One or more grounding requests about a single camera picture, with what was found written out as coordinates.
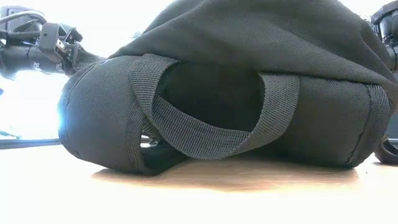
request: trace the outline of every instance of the drawstring bag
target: drawstring bag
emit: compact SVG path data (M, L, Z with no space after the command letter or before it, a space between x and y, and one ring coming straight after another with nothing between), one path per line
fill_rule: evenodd
M352 168L397 109L388 60L337 0L179 0L69 79L59 136L79 159L144 175L259 148Z

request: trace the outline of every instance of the table surface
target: table surface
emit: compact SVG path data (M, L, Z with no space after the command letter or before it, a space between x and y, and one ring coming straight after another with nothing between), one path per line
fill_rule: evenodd
M0 150L1 224L386 222L397 189L398 167L373 156L346 171L235 157L140 177L62 146Z

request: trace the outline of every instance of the webbing strap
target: webbing strap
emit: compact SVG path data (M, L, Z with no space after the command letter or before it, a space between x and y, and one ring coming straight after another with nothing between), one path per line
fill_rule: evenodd
M145 54L129 71L142 112L178 151L197 159L222 159L276 140L290 124L299 97L298 76L259 73L264 83L264 105L256 127L249 133L206 124L156 95L162 75L178 63L171 58Z

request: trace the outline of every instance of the padded bag compartment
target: padded bag compartment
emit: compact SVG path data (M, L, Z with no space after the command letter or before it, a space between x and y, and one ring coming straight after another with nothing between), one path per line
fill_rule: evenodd
M397 108L387 59L338 1L176 1L71 77L60 139L80 159L147 175L259 147L354 167ZM160 144L141 148L141 134Z

